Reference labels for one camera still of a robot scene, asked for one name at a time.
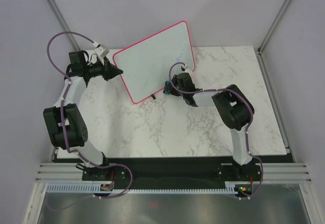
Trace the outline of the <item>blue whiteboard eraser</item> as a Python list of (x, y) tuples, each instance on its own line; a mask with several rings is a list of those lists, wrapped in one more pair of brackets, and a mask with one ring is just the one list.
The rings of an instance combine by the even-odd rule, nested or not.
[(171, 84), (170, 84), (170, 81), (166, 81), (166, 82), (165, 82), (165, 86), (164, 86), (163, 93), (164, 93), (164, 94), (170, 94), (170, 90), (171, 90)]

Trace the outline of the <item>pink-framed whiteboard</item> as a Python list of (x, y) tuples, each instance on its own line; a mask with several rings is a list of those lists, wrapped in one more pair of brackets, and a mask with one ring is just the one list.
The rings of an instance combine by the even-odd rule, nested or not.
[(163, 89), (173, 64), (183, 62), (191, 70), (196, 69), (184, 20), (115, 52), (112, 60), (123, 70), (121, 78), (134, 104)]

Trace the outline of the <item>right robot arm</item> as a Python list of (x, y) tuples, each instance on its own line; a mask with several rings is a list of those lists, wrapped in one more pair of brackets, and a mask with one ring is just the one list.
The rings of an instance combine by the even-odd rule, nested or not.
[(248, 129), (253, 121), (254, 108), (234, 84), (223, 89), (196, 88), (189, 73), (174, 75), (165, 82), (164, 93), (182, 97), (192, 107), (214, 106), (222, 122), (231, 132), (233, 144), (232, 174), (245, 180), (253, 170), (253, 155), (249, 149)]

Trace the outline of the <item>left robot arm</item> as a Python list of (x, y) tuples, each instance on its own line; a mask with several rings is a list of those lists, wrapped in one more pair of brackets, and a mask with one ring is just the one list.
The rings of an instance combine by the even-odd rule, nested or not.
[(88, 168), (94, 168), (95, 177), (106, 180), (111, 176), (108, 159), (90, 142), (78, 105), (92, 78), (108, 81), (123, 70), (111, 64), (107, 57), (94, 55), (86, 51), (69, 53), (70, 64), (63, 72), (63, 91), (58, 101), (43, 111), (43, 117), (52, 145), (75, 154)]

